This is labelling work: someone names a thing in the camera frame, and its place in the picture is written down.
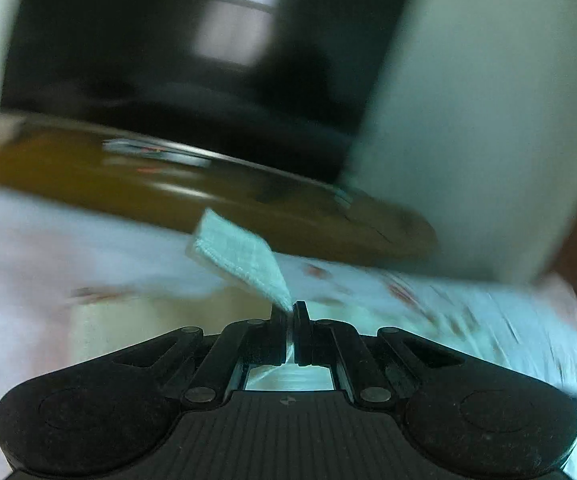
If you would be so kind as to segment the black flat television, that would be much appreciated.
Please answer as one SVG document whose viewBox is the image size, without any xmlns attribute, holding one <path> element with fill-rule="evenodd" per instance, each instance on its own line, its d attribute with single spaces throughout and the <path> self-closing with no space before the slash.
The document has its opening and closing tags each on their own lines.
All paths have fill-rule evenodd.
<svg viewBox="0 0 577 480">
<path fill-rule="evenodd" d="M 20 0 L 1 103 L 338 179 L 409 0 Z"/>
</svg>

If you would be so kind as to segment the white knitted garment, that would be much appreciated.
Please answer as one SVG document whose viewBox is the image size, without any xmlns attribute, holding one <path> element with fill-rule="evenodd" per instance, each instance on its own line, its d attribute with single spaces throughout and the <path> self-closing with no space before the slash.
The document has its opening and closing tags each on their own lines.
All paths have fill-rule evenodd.
<svg viewBox="0 0 577 480">
<path fill-rule="evenodd" d="M 268 318 L 295 300 L 339 298 L 325 266 L 277 256 L 259 236 L 212 211 L 191 235 L 104 224 L 88 241 L 93 278 L 70 310 L 68 356 L 81 363 L 182 326 L 218 334 L 245 318 Z"/>
</svg>

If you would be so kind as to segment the pink blanket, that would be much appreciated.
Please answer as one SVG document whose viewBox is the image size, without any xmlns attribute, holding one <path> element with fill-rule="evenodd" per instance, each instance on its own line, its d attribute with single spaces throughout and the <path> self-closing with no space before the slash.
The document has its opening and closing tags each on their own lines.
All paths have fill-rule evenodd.
<svg viewBox="0 0 577 480">
<path fill-rule="evenodd" d="M 535 292 L 559 318 L 577 331 L 577 285 L 570 284 L 561 274 L 549 273 L 537 279 Z"/>
</svg>

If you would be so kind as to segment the brown wooden tv shelf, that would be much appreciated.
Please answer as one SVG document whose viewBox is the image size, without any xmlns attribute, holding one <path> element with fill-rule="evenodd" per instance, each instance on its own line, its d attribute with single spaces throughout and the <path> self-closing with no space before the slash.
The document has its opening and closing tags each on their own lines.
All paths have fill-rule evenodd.
<svg viewBox="0 0 577 480">
<path fill-rule="evenodd" d="M 44 117 L 0 113 L 0 185 L 185 233 L 212 209 L 277 252 L 361 266 L 437 247 L 423 216 L 361 192 Z"/>
</svg>

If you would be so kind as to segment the floral white bed sheet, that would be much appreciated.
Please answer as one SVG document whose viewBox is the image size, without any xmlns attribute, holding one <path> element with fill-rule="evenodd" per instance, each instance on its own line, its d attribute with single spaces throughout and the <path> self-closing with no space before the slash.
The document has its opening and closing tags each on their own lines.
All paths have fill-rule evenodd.
<svg viewBox="0 0 577 480">
<path fill-rule="evenodd" d="M 104 224 L 139 224 L 90 214 L 0 188 L 0 399 L 24 380 L 71 363 L 69 315 L 94 281 L 91 234 Z M 399 326 L 506 366 L 577 396 L 577 331 L 534 287 L 433 280 L 310 261 L 333 275 L 338 300 L 308 304 L 374 334 Z M 0 479 L 8 474 L 0 451 Z"/>
</svg>

